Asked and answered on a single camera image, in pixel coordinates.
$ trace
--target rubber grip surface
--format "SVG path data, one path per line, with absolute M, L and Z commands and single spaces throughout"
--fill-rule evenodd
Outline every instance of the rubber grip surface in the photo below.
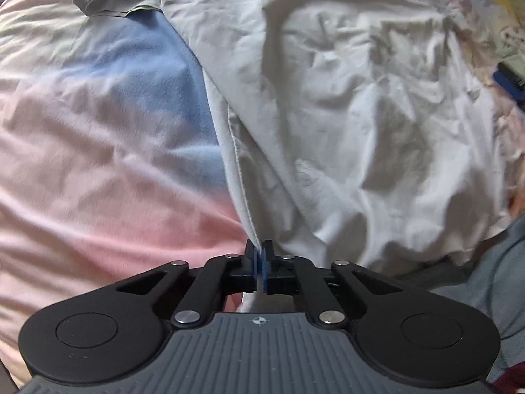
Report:
M 489 394 L 482 382 L 448 389 L 411 387 L 371 368 L 341 331 L 306 315 L 217 313 L 180 330 L 153 361 L 120 380 L 66 387 L 40 376 L 21 394 Z

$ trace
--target circular pad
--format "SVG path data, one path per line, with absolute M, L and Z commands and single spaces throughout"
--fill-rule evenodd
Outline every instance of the circular pad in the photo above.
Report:
M 94 348 L 111 341 L 118 331 L 116 321 L 99 313 L 82 313 L 63 320 L 57 337 L 74 348 Z
M 499 352 L 498 329 L 487 316 L 415 289 L 374 297 L 355 338 L 377 370 L 427 388 L 484 378 Z
M 463 329 L 456 320 L 435 313 L 408 317 L 401 324 L 401 331 L 413 344 L 429 349 L 451 347 L 463 336 Z

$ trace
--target crumpled fabric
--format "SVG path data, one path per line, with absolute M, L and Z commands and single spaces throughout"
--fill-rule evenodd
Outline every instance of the crumpled fabric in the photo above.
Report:
M 89 19 L 72 0 L 6 0 L 0 161 L 0 358 L 19 385 L 37 310 L 244 250 L 201 67 L 158 11 Z
M 390 272 L 508 222 L 494 100 L 435 0 L 75 0 L 161 9 L 206 73 L 255 244 Z
M 516 102 L 493 81 L 497 64 L 506 55 L 523 55 L 523 33 L 504 1 L 436 0 L 453 18 L 463 57 L 495 101 L 497 135 L 505 159 L 505 182 L 510 214 L 525 211 L 525 114 Z

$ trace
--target gray cloth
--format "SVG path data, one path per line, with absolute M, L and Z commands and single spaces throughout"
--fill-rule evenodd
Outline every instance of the gray cloth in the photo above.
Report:
M 11 394 L 18 389 L 12 381 L 11 374 L 5 368 L 4 364 L 0 362 L 0 394 Z
M 499 329 L 501 351 L 488 380 L 525 361 L 525 216 L 507 229 L 508 236 L 487 251 L 471 272 L 447 264 L 406 281 L 471 305 L 493 319 Z

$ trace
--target dark red fabric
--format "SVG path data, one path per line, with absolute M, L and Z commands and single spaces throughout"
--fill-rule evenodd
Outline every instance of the dark red fabric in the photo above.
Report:
M 500 394 L 515 394 L 525 388 L 525 361 L 511 367 L 493 384 Z

